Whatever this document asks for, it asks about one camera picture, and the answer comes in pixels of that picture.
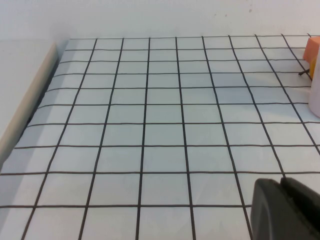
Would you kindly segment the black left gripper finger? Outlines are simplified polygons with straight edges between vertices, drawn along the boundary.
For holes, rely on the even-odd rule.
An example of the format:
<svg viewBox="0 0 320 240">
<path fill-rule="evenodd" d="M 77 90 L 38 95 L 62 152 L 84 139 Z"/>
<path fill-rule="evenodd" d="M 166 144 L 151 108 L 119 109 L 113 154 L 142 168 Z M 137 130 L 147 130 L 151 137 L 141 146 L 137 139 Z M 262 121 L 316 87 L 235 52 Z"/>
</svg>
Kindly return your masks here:
<svg viewBox="0 0 320 240">
<path fill-rule="evenodd" d="M 280 182 L 259 178 L 250 221 L 254 240 L 318 240 L 320 195 L 290 177 Z"/>
</svg>

